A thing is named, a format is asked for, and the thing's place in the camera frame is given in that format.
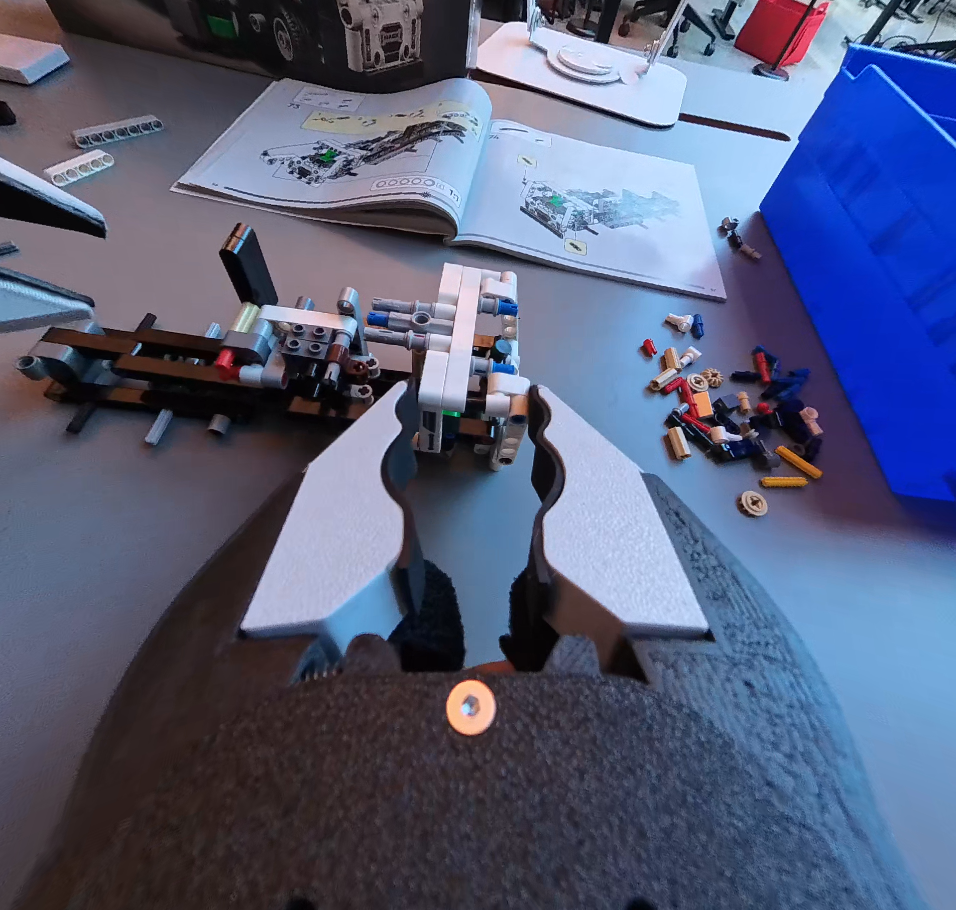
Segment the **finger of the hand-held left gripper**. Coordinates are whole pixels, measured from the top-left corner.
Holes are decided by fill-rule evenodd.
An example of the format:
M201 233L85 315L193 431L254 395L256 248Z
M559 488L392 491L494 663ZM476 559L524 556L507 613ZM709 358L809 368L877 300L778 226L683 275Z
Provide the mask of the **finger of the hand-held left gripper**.
M54 326L102 332L92 298L2 267L1 333Z
M102 213L52 183L1 159L1 218L105 239Z

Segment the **black lego set box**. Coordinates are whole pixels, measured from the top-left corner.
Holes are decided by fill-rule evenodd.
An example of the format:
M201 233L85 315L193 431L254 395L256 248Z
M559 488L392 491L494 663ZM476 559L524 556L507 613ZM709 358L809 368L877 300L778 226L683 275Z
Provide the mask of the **black lego set box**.
M63 29L342 91L463 77L481 0L46 0Z

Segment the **light grey holed lego beam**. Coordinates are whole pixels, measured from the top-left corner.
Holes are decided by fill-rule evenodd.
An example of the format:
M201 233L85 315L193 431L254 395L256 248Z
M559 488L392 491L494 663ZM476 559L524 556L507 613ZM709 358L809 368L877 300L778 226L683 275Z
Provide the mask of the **light grey holed lego beam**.
M151 135L164 129L155 115L138 115L93 127L73 130L71 137L81 150L99 149L103 145Z

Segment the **lego truck model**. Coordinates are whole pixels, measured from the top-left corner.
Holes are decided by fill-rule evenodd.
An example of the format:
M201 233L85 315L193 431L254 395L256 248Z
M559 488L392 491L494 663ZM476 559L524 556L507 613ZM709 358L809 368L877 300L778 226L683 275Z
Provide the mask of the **lego truck model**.
M418 403L414 448L438 455L467 440L493 470L514 461L530 382L519 374L513 272L447 263L437 301L375 298L364 314L352 287L333 311L308 297L274 304L248 225L233 229L220 258L243 302L226 330L215 323L204 335L160 330L153 315L134 330L97 323L100 334L49 327L17 360L18 372L48 381L48 398L78 406L71 434L99 407L155 414L150 446L177 416L205 420L217 436L264 414L352 422L407 381Z

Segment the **lego instruction booklet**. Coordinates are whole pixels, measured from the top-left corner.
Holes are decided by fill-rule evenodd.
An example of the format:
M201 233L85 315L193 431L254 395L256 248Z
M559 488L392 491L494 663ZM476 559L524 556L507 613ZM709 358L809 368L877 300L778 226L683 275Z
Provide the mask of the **lego instruction booklet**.
M391 94L275 82L173 188L725 299L693 166L492 119L468 79Z

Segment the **pile of small lego pieces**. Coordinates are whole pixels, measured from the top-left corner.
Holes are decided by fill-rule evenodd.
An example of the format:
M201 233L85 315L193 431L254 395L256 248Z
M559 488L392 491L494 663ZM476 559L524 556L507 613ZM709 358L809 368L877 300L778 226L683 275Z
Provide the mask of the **pile of small lego pieces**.
M635 443L687 490L717 475L758 518L832 483L819 412L826 368L804 314L739 320L728 305L668 296L626 349Z

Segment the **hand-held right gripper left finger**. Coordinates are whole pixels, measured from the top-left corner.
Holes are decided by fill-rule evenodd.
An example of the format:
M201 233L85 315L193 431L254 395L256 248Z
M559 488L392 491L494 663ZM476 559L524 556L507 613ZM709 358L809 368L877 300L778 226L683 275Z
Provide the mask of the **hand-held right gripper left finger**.
M424 597L424 558L402 493L416 472L414 386L393 386L305 473L241 631L311 634L340 656L364 633L384 638Z

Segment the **white lego beam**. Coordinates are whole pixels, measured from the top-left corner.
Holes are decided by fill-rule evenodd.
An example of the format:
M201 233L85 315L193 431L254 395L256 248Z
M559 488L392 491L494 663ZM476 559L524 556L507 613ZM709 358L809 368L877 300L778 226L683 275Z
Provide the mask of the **white lego beam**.
M54 186L63 188L109 169L114 162L113 156L106 151L89 150L47 167L43 175Z

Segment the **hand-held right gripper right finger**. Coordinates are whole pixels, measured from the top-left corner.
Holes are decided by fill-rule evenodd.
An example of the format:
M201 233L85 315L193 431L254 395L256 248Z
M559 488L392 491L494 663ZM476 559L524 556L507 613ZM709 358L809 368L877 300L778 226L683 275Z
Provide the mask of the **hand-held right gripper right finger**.
M603 671L629 640L710 641L639 465L545 386L529 391L529 433L532 615L592 641Z

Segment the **blue plastic bin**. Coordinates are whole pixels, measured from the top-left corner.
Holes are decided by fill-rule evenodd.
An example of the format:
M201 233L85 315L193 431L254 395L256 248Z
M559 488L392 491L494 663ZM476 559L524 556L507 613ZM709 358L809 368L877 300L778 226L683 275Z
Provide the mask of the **blue plastic bin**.
M954 65L849 47L760 209L891 489L953 502Z

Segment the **white stand base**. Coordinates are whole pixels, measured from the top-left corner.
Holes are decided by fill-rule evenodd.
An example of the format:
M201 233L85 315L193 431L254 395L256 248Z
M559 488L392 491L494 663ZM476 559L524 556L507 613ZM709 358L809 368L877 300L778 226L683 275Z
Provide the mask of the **white stand base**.
M478 48L477 68L527 87L651 127L673 126L686 76L641 54L582 40L547 25L530 33L502 25Z

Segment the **white flat board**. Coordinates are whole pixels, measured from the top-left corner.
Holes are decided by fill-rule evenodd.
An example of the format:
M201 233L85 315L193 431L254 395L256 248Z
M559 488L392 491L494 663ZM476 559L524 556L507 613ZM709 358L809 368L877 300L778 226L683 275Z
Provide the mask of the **white flat board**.
M0 35L2 82L30 86L70 63L70 57L58 43L47 43Z

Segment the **red plastic basket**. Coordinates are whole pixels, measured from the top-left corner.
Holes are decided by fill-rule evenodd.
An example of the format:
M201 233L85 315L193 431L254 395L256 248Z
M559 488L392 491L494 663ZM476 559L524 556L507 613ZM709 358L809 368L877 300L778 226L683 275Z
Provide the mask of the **red plastic basket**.
M828 7L827 0L813 7L798 0L758 0L734 45L749 56L771 64L788 43L781 67L796 65L805 57Z

